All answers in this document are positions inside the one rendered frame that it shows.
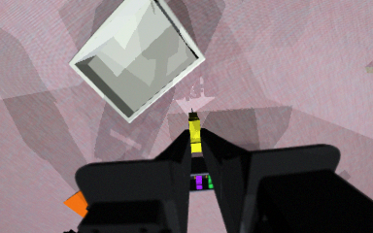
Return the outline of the dark grey fuse block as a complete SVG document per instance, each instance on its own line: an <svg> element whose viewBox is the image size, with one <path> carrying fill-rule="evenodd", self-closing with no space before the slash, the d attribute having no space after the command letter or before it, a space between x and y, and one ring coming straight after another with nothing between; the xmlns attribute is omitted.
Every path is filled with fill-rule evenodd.
<svg viewBox="0 0 373 233"><path fill-rule="evenodd" d="M209 188L206 175L209 175L209 172L204 157L192 157L189 192L213 190Z"/></svg>

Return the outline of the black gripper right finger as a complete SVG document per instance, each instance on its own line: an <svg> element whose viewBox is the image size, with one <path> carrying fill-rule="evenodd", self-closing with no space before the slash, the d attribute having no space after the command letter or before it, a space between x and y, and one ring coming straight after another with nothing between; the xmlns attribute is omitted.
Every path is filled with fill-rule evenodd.
<svg viewBox="0 0 373 233"><path fill-rule="evenodd" d="M200 128L203 157L227 233L249 233L263 177L338 167L341 151L327 144L246 150Z"/></svg>

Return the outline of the grey open-top tray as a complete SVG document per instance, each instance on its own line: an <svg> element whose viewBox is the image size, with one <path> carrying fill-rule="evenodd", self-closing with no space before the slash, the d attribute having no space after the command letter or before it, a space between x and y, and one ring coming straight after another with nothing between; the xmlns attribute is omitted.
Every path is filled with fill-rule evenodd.
<svg viewBox="0 0 373 233"><path fill-rule="evenodd" d="M128 123L206 57L164 0L123 0L69 65Z"/></svg>

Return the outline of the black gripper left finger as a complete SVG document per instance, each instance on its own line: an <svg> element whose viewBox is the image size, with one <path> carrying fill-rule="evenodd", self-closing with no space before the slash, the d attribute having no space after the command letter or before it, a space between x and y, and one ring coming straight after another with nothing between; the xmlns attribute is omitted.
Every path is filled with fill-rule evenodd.
<svg viewBox="0 0 373 233"><path fill-rule="evenodd" d="M85 201L160 200L172 233L187 233L191 172L189 129L154 159L86 164L75 174Z"/></svg>

